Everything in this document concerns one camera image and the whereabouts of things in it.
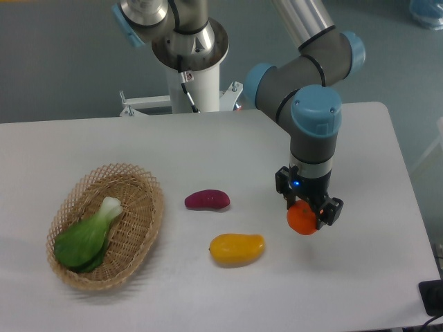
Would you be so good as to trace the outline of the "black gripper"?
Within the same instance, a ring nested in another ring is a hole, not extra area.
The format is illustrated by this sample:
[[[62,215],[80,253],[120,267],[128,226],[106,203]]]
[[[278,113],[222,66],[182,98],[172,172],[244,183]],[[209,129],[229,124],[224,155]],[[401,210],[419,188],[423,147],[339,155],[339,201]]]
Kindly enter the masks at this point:
[[[317,230],[324,225],[331,226],[340,217],[344,205],[341,199],[328,196],[331,172],[319,178],[306,178],[297,171],[296,166],[283,166],[275,173],[275,188],[277,193],[283,195],[286,208],[289,210],[296,198],[300,198],[314,206]]]

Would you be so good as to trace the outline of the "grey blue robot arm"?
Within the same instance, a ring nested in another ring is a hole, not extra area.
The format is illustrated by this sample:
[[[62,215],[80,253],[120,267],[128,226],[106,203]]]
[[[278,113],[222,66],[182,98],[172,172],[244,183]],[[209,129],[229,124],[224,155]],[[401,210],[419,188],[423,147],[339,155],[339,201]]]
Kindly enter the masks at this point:
[[[289,165],[275,174],[289,219],[306,208],[315,230],[333,224],[342,200],[328,194],[342,123],[341,99],[332,88],[359,70],[365,47],[339,32],[321,1],[275,1],[299,56],[282,67],[254,66],[242,90],[253,106],[290,136]],[[117,1],[116,23],[135,47],[150,44],[167,73],[174,113],[220,111],[219,66],[228,53],[224,27],[207,1]]]

